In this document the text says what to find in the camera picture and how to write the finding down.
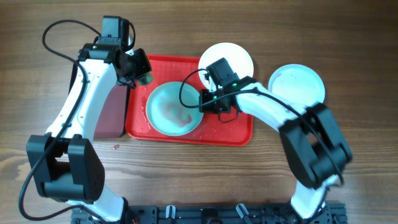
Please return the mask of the green yellow sponge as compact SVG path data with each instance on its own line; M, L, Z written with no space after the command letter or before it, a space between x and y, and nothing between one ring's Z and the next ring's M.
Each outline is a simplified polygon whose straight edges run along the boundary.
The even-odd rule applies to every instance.
M153 75L151 74L151 72L147 72L145 74L143 74L143 76L141 76L138 81L137 84L138 85L148 85L150 84L152 81L154 80Z

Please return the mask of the light blue plate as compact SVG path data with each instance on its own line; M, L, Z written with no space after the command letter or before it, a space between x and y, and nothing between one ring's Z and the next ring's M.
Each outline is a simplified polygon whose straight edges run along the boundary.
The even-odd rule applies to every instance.
M183 136L192 132L202 121L197 108L199 92L189 84L167 82L158 86L148 97L146 115L152 127L166 136Z
M268 90L294 103L312 106L323 103L326 89L320 76L301 64L278 68L270 77Z

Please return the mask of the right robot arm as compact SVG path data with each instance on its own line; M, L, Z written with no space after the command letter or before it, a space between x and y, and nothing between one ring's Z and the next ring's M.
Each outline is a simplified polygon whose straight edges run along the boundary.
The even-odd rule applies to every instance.
M291 207L301 220L313 220L324 208L329 188L344 180L343 170L353 158L331 111L323 103L301 106L276 96L253 77L238 77L225 58L202 72L216 87L200 92L199 110L220 114L235 108L274 128L297 179Z

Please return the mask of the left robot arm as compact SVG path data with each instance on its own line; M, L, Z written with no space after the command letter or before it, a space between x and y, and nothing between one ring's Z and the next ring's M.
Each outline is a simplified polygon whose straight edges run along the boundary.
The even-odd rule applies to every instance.
M104 16L92 43L79 51L76 77L65 104L43 135L26 145L34 182L41 197L81 210L93 223L133 223L125 198L105 186L104 167L93 148L93 137L104 103L117 85L134 89L152 81L146 53L135 48L132 22Z

